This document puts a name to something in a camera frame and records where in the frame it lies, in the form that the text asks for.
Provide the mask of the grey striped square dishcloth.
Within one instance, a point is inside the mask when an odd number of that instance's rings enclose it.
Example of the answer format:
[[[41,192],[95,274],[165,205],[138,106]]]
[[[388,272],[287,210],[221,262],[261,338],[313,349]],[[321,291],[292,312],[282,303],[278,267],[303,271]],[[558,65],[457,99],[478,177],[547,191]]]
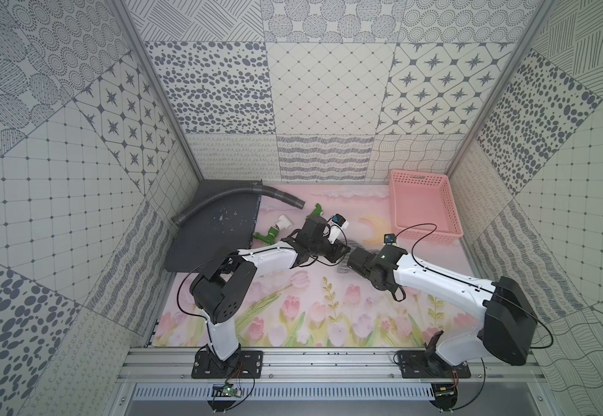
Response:
[[[336,266],[338,274],[348,274],[351,269],[348,267],[349,256],[353,254],[357,249],[365,250],[365,247],[352,239],[348,239],[348,242],[344,243],[350,248],[350,252],[347,252],[344,256],[340,257],[340,262]]]

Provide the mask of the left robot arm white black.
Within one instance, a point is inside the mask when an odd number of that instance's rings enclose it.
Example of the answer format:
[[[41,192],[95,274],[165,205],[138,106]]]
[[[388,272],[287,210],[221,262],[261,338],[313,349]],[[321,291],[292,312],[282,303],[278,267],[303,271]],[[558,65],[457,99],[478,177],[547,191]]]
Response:
[[[268,247],[239,250],[202,263],[193,273],[190,294],[206,320],[210,357],[221,363],[238,356],[234,315],[256,277],[310,265],[336,266],[350,252],[349,222],[336,214],[330,219],[311,216],[302,228]]]

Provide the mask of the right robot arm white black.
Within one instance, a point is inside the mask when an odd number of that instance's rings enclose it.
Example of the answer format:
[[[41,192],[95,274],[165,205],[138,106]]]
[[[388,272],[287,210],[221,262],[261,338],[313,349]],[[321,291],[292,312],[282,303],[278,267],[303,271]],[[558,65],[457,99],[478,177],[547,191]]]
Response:
[[[461,309],[472,322],[452,333],[440,330],[425,343],[426,356],[456,367],[492,356],[512,366],[528,360],[537,316],[518,282],[469,277],[418,259],[393,244],[378,252],[354,250],[348,267],[378,291],[418,289]]]

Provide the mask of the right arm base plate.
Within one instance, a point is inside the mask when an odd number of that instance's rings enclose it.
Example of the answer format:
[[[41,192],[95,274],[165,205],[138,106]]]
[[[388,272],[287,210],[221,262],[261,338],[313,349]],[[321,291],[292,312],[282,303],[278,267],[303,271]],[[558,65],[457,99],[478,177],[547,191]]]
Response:
[[[471,371],[466,364],[452,367],[435,353],[422,350],[399,350],[393,358],[404,379],[469,379]]]

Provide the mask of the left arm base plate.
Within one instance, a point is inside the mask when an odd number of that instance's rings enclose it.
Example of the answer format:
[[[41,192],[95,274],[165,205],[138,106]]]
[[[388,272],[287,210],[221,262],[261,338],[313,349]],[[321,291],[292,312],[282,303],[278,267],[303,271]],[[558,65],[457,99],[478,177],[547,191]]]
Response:
[[[235,378],[259,379],[263,367],[262,350],[238,349],[225,361],[208,348],[201,348],[196,354],[192,369],[192,379],[228,380]]]

